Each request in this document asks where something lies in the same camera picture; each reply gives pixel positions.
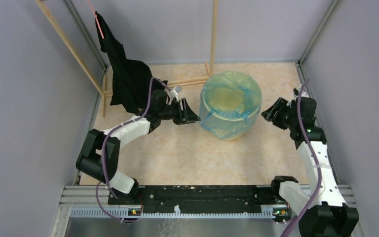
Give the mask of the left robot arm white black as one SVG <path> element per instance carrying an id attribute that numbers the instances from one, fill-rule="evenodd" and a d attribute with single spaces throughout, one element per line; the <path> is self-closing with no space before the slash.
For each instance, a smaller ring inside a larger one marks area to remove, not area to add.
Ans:
<path id="1" fill-rule="evenodd" d="M 126 204 L 138 199 L 138 181 L 118 170 L 120 150 L 131 141 L 150 134 L 163 120 L 176 125 L 195 123 L 200 117 L 190 108 L 186 98 L 177 99 L 165 90 L 151 92 L 148 107 L 116 127 L 88 132 L 76 160 L 76 168 L 102 182 L 113 196 Z"/>

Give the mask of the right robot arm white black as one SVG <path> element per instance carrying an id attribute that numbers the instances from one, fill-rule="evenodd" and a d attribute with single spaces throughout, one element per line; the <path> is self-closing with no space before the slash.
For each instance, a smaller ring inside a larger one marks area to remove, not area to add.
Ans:
<path id="1" fill-rule="evenodd" d="M 358 224 L 359 213 L 339 191 L 327 154 L 325 133 L 315 124 L 316 106 L 312 98 L 298 96 L 287 101 L 280 97 L 262 112 L 266 121 L 290 131 L 310 188 L 307 195 L 297 181 L 281 178 L 269 190 L 269 196 L 275 203 L 286 201 L 296 214 L 282 236 L 287 237 L 297 225 L 303 237 L 349 237 Z"/>

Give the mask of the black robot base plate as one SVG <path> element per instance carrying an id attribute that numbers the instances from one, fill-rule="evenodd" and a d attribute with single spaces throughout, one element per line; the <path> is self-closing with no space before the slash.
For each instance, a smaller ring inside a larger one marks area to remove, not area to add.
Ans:
<path id="1" fill-rule="evenodd" d="M 270 185 L 139 186 L 130 194 L 115 191 L 109 205 L 136 205 L 144 214 L 260 214 L 291 216 L 291 206 Z"/>

